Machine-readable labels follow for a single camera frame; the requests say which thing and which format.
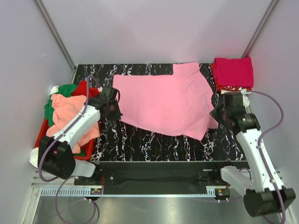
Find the pink t shirt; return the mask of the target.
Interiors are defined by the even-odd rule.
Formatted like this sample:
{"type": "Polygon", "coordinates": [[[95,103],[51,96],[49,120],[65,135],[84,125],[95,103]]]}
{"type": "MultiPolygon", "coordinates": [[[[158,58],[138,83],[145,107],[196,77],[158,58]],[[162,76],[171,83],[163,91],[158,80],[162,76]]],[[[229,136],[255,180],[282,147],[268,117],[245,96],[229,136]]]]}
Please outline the pink t shirt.
{"type": "Polygon", "coordinates": [[[218,128],[210,115],[213,91],[199,63],[174,64],[171,75],[115,75],[113,87],[120,91],[121,121],[126,124],[196,140],[218,128]]]}

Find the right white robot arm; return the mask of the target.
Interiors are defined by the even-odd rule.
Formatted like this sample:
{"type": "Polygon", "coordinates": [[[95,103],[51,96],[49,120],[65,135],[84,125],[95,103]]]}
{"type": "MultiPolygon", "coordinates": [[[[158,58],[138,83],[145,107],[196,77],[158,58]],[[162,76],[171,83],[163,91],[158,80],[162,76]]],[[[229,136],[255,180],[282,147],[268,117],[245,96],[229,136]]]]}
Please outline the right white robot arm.
{"type": "Polygon", "coordinates": [[[243,198],[246,211],[252,217],[274,213],[286,222],[286,209],[295,200],[294,189],[287,188],[277,171],[263,143],[263,137],[277,128],[284,119],[262,132],[256,116],[247,113],[240,92],[223,94],[223,103],[213,109],[210,115],[220,124],[228,127],[241,145],[250,169],[246,178],[235,166],[225,166],[212,173],[213,182],[232,186],[243,198]]]}

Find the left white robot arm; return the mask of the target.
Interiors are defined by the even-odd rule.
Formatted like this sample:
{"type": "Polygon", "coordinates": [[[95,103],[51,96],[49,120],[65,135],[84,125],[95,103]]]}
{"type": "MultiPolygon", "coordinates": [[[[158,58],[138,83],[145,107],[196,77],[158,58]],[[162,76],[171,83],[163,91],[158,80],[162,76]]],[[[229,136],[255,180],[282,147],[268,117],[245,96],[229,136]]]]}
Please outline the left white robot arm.
{"type": "Polygon", "coordinates": [[[82,176],[91,185],[100,181],[101,173],[95,170],[96,165],[75,159],[73,149],[92,125],[102,120],[121,119],[120,97],[118,89],[108,86],[93,98],[87,94],[82,109],[61,131],[52,137],[42,137],[37,161],[40,179],[51,182],[82,176]]]}

